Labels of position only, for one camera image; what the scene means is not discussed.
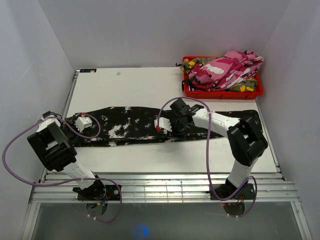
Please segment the black white splatter trousers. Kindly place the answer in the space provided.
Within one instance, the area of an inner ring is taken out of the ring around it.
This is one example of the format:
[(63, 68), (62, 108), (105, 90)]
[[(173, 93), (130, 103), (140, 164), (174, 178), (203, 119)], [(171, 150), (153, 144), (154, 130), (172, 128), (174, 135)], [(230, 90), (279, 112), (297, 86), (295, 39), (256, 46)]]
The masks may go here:
[(83, 145), (75, 147), (114, 147), (132, 144), (155, 144), (204, 140), (208, 130), (190, 127), (187, 135), (176, 136), (166, 130), (157, 131), (155, 119), (158, 108), (142, 106), (112, 106), (88, 114), (100, 123), (100, 134), (96, 138), (84, 139)]

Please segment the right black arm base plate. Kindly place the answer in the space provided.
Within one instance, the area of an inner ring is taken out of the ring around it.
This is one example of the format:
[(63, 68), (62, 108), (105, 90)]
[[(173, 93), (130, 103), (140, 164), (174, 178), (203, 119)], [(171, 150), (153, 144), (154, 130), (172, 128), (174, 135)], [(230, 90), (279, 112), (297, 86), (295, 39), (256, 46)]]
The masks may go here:
[[(236, 190), (228, 186), (227, 184), (214, 184), (213, 188), (215, 190), (216, 195), (221, 199), (228, 198)], [(237, 201), (253, 200), (254, 196), (255, 196), (254, 185), (251, 183), (247, 183), (231, 199), (237, 200)]]

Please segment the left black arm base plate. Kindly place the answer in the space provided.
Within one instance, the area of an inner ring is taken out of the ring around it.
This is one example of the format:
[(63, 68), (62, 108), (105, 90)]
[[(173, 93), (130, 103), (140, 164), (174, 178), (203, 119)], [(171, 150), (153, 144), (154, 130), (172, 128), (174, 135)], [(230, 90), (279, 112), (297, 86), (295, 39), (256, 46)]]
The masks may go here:
[[(106, 189), (106, 198), (108, 201), (119, 201), (120, 200), (120, 192), (115, 185), (105, 185)], [(76, 199), (78, 201), (102, 201), (102, 199), (95, 199), (92, 197), (85, 197), (80, 193), (77, 194)]]

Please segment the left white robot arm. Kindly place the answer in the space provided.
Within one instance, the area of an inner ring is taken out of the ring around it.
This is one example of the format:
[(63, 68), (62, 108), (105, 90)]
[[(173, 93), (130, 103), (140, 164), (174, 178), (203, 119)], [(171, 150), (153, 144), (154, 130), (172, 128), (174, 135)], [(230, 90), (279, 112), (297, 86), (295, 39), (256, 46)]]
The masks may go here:
[(62, 172), (77, 179), (73, 191), (89, 200), (104, 200), (107, 190), (98, 176), (76, 160), (76, 149), (62, 130), (58, 114), (47, 111), (35, 133), (27, 137), (31, 148), (49, 171)]

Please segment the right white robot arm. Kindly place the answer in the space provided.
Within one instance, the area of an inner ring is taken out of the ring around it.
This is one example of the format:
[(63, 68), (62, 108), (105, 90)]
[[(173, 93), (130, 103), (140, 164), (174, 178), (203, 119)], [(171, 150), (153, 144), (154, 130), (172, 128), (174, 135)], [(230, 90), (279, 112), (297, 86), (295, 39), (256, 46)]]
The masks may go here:
[(209, 150), (212, 132), (228, 139), (234, 163), (225, 184), (211, 192), (221, 199), (237, 199), (244, 193), (244, 185), (248, 182), (258, 158), (268, 148), (268, 141), (255, 119), (251, 116), (229, 117), (210, 111), (203, 103), (189, 106), (181, 98), (175, 100), (170, 108), (175, 114), (171, 121), (174, 131), (182, 132), (189, 127), (207, 130), (206, 151)]

